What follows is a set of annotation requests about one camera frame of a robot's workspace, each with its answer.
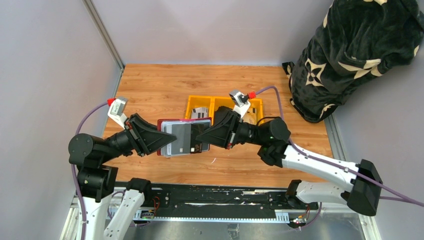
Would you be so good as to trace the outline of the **black VIP credit card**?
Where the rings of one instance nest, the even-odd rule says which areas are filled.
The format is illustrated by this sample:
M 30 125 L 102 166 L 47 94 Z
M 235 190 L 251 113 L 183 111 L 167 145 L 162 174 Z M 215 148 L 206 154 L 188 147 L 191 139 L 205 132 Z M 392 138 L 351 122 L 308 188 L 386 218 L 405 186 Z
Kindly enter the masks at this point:
M 190 153 L 198 154 L 209 150 L 209 144 L 203 143 L 197 137 L 210 127 L 210 123 L 194 123 L 190 127 Z

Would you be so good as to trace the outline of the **red card holder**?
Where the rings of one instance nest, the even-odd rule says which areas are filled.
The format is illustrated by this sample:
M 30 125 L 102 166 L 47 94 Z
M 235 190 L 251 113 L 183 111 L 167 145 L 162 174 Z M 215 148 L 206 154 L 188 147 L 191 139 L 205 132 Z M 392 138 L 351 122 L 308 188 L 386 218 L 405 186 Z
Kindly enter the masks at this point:
M 210 144 L 197 140 L 197 137 L 212 125 L 211 117 L 194 119 L 159 119 L 157 129 L 176 136 L 176 140 L 157 151 L 166 158 L 200 154 L 210 150 Z

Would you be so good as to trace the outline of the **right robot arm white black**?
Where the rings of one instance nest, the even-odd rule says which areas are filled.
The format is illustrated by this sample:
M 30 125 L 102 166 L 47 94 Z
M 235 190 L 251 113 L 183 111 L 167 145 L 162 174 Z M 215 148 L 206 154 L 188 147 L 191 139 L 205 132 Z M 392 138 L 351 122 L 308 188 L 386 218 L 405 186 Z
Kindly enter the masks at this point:
M 217 116 L 218 122 L 200 133 L 198 141 L 227 150 L 237 144 L 258 145 L 257 154 L 265 164 L 299 170 L 325 180 L 291 181 L 285 194 L 290 208 L 321 202 L 346 205 L 365 216 L 377 214 L 383 182 L 371 161 L 347 162 L 299 147 L 291 142 L 291 132 L 281 117 L 250 124 L 225 106 L 218 108 Z

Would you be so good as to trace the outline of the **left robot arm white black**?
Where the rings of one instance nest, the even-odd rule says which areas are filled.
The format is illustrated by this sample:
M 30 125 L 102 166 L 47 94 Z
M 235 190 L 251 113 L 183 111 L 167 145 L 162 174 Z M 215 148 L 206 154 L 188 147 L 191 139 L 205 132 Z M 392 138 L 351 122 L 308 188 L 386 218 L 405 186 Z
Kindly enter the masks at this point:
M 81 219 L 78 236 L 83 240 L 124 239 L 139 207 L 149 206 L 153 201 L 151 182 L 132 178 L 116 213 L 106 225 L 119 170 L 106 166 L 106 162 L 133 153 L 144 157 L 177 140 L 176 135 L 158 130 L 137 113 L 122 124 L 123 130 L 108 138 L 78 133 L 68 144 L 69 163 L 78 169 L 76 191 Z

